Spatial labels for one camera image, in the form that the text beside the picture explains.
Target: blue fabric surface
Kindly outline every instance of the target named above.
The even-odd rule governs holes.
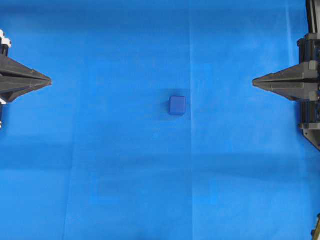
[[[51,87],[3,111],[2,240],[301,240],[320,162],[299,108],[304,0],[5,0],[10,57]],[[170,96],[186,96],[183,116]]]

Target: blue cube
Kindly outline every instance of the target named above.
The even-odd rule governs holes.
[[[171,96],[169,101],[169,114],[181,116],[186,112],[186,97]]]

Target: table surface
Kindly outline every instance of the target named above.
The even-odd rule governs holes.
[[[310,238],[319,152],[252,87],[298,63],[304,0],[4,0],[0,22],[53,80],[4,108],[0,239]]]

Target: blue tablecloth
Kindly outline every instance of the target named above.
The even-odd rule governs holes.
[[[304,240],[319,152],[252,79],[298,63],[304,0],[4,0],[2,240]],[[185,96],[184,116],[168,115]]]

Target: small blue block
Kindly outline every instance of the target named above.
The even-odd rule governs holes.
[[[186,97],[184,96],[171,96],[169,114],[170,115],[183,115],[186,112]]]

